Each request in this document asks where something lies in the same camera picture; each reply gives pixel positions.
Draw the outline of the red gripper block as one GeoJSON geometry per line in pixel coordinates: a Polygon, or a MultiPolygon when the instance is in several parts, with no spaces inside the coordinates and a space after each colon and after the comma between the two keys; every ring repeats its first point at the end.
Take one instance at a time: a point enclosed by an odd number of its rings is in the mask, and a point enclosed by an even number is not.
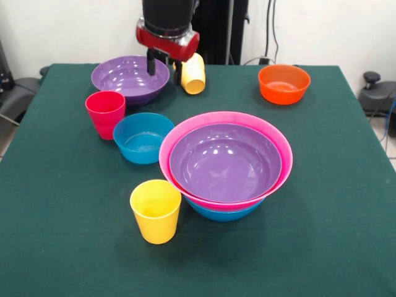
{"type": "Polygon", "coordinates": [[[174,85],[181,85],[183,64],[188,61],[196,52],[200,35],[193,31],[191,25],[186,33],[177,38],[163,37],[149,32],[145,26],[144,18],[140,18],[136,27],[137,41],[148,48],[147,50],[147,72],[150,76],[155,75],[155,55],[153,50],[166,54],[174,59],[174,85]]]}

